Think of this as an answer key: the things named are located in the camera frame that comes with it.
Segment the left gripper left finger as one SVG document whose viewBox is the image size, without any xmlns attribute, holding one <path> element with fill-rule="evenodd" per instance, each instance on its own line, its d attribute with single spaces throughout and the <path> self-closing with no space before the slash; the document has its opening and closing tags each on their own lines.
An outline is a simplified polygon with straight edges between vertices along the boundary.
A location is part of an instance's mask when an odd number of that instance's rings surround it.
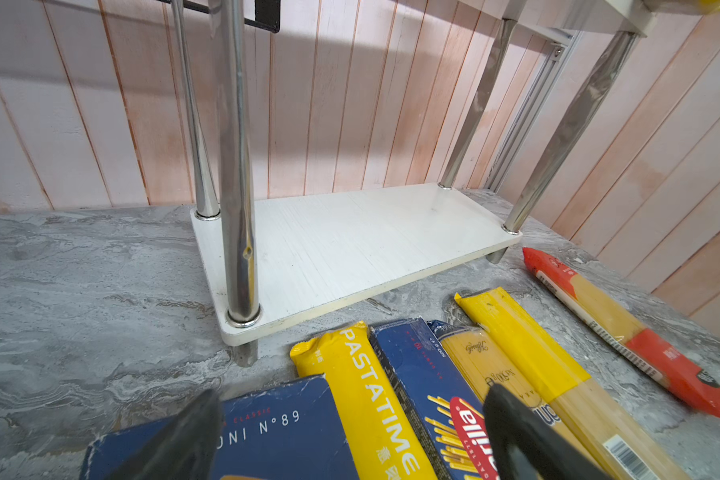
<svg viewBox="0 0 720 480">
<path fill-rule="evenodd" d="M 221 427 L 219 395 L 204 390 L 107 479 L 209 479 Z"/>
</svg>

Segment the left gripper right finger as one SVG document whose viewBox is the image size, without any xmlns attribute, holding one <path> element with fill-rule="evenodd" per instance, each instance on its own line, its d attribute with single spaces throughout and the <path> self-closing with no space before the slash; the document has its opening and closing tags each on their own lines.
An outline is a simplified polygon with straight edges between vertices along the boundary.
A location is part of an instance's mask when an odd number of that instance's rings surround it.
<svg viewBox="0 0 720 480">
<path fill-rule="evenodd" d="M 489 389 L 483 416 L 502 479 L 609 477 L 501 385 Z"/>
</svg>

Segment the red spaghetti bag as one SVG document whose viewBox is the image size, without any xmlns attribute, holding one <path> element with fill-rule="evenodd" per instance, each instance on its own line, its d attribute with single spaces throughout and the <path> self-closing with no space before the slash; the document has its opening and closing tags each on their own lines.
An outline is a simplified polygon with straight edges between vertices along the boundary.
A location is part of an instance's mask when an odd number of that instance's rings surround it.
<svg viewBox="0 0 720 480">
<path fill-rule="evenodd" d="M 559 259 L 522 253 L 528 271 L 602 340 L 688 406 L 720 418 L 720 384 L 701 366 Z"/>
</svg>

